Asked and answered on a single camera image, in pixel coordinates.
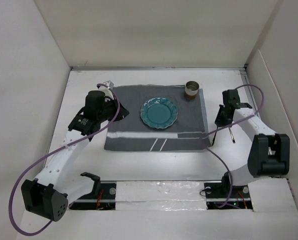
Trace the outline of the teal scalloped plate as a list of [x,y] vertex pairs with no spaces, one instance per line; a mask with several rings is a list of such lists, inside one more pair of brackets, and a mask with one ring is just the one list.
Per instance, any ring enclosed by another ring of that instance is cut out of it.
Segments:
[[140,118],[150,128],[166,129],[177,120],[178,108],[168,98],[154,97],[141,106]]

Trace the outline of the silver knife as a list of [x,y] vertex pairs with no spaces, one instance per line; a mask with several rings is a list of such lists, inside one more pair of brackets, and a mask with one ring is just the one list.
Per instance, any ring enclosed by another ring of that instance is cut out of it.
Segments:
[[229,134],[230,134],[231,140],[235,144],[236,143],[236,140],[235,140],[235,137],[233,135],[232,128],[229,127],[228,130],[229,130]]

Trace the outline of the silver fork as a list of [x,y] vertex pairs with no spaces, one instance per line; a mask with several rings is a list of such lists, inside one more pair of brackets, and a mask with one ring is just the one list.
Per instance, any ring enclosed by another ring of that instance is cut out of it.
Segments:
[[214,135],[213,135],[212,142],[211,142],[211,145],[210,145],[211,147],[214,146],[214,144],[215,144],[216,135],[217,135],[217,130],[218,130],[218,126],[216,127],[216,132],[215,132]]

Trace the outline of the metal cup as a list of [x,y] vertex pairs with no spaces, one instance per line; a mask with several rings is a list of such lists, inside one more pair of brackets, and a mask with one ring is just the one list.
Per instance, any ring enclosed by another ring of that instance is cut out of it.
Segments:
[[188,81],[185,84],[184,94],[188,99],[194,99],[200,89],[200,85],[196,81]]

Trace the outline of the grey cloth placemat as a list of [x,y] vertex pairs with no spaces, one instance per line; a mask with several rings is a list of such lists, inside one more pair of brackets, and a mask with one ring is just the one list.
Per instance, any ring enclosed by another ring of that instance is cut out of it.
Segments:
[[204,92],[183,85],[126,85],[114,89],[129,114],[114,122],[104,149],[115,152],[195,152],[211,146]]

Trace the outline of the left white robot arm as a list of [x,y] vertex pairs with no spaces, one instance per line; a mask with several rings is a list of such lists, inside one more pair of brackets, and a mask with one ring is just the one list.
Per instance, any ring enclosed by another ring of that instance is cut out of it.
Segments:
[[21,185],[25,209],[50,221],[59,221],[68,206],[87,195],[96,198],[101,192],[101,179],[89,172],[79,175],[78,182],[67,183],[66,177],[83,149],[91,142],[105,121],[116,122],[129,114],[111,90],[92,90],[68,126],[60,151],[33,180]]

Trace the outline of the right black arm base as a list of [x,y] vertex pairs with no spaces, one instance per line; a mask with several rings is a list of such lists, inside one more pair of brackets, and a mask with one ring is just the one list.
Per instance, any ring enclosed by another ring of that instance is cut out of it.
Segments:
[[208,210],[252,210],[253,205],[248,185],[233,186],[229,177],[223,176],[221,181],[208,181],[203,184],[200,196],[206,199]]

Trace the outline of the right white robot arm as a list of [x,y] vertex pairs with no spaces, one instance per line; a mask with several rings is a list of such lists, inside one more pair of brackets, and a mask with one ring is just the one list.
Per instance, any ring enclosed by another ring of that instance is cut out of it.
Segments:
[[226,172],[220,184],[220,191],[226,197],[232,197],[239,187],[258,179],[285,176],[290,170],[290,138],[269,128],[256,116],[249,103],[241,102],[236,89],[222,92],[223,104],[215,119],[218,128],[238,123],[252,141],[246,164]]

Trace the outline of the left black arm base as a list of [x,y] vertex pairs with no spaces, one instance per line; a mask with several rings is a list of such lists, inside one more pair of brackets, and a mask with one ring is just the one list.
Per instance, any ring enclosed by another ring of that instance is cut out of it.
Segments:
[[82,177],[93,181],[92,191],[70,203],[70,210],[111,211],[116,209],[117,183],[115,181],[101,181],[100,177],[92,173],[83,172]]

